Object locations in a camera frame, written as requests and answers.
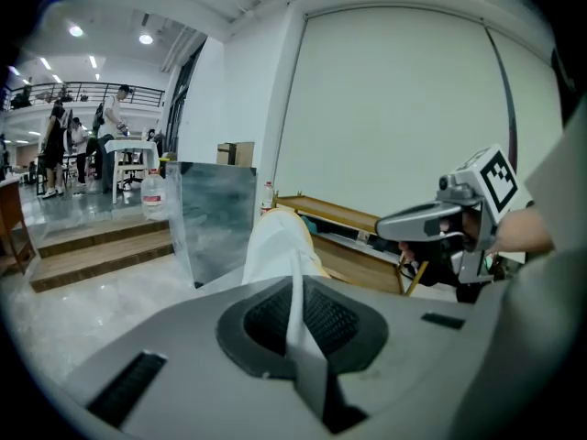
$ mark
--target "white shirt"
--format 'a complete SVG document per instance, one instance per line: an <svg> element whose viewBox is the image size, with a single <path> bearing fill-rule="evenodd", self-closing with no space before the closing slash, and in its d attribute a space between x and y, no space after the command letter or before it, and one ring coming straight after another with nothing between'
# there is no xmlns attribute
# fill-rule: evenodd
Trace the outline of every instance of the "white shirt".
<svg viewBox="0 0 587 440"><path fill-rule="evenodd" d="M102 138L107 134L116 137L116 124L106 115L106 109L112 109L114 117L120 120L120 102L116 99L116 96L108 96L104 101L104 123L98 129L98 138Z"/></svg>
<svg viewBox="0 0 587 440"><path fill-rule="evenodd" d="M85 153L85 148L88 145L87 142L87 133L85 130L82 129L81 126L76 128L72 128L72 140L73 143L83 142L77 146L77 154Z"/></svg>

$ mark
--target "glass railing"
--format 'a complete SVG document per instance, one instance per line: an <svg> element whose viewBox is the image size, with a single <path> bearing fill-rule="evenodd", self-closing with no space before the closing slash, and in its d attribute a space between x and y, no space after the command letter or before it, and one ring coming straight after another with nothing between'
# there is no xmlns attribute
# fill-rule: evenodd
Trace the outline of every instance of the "glass railing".
<svg viewBox="0 0 587 440"><path fill-rule="evenodd" d="M64 103L103 103L107 96L116 94L119 87L119 83L99 82L43 83L28 85L17 90L4 87L2 110L14 111L15 109L32 105L52 105L58 99L61 99ZM130 88L132 88L133 93L130 93L127 99L121 102L122 105L162 106L164 91L144 86L130 85Z"/></svg>

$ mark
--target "plastic bottle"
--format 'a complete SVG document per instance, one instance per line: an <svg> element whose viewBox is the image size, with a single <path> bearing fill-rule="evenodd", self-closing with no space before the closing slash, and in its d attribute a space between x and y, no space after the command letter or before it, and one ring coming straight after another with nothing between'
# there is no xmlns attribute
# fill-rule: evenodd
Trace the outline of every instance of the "plastic bottle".
<svg viewBox="0 0 587 440"><path fill-rule="evenodd" d="M150 175L140 185L142 210L145 218L164 220L165 212L165 180L157 174L157 170L150 170Z"/></svg>
<svg viewBox="0 0 587 440"><path fill-rule="evenodd" d="M271 204L273 203L273 184L271 181L265 182L265 189L263 191L263 199L260 203L260 214L263 215L265 212L271 210Z"/></svg>

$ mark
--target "black slot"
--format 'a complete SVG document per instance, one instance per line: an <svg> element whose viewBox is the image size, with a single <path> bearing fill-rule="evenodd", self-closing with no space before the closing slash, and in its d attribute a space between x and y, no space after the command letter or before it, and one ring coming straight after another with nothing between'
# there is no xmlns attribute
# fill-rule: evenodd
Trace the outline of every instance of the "black slot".
<svg viewBox="0 0 587 440"><path fill-rule="evenodd" d="M93 415L119 427L167 360L142 352L88 405Z"/></svg>
<svg viewBox="0 0 587 440"><path fill-rule="evenodd" d="M461 329L465 324L465 320L461 318L455 318L454 316L446 316L445 314L438 313L426 313L422 316L424 321L428 321L433 325L441 325L449 327L450 329Z"/></svg>

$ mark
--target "staircase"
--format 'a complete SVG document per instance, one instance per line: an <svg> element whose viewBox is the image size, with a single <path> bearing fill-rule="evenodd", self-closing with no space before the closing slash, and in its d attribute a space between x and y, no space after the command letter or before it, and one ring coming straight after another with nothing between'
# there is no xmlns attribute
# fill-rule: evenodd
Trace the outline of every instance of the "staircase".
<svg viewBox="0 0 587 440"><path fill-rule="evenodd" d="M172 254L167 221L142 215L50 232L30 280L35 292L69 285Z"/></svg>

